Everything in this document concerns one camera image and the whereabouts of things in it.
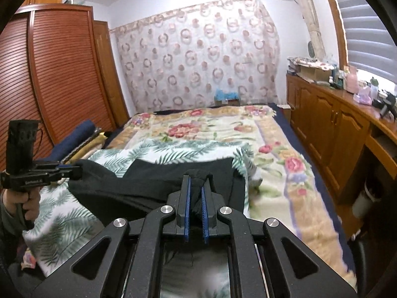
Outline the person's left hand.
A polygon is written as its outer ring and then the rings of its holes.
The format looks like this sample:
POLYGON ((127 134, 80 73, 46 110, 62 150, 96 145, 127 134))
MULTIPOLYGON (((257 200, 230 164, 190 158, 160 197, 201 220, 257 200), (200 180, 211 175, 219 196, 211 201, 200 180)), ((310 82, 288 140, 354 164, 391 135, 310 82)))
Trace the person's left hand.
POLYGON ((2 203, 6 211, 16 216, 18 205, 22 205, 22 209, 27 221, 35 221, 39 216, 41 187, 30 188, 27 192, 17 192, 12 189, 5 189, 2 193, 2 203))

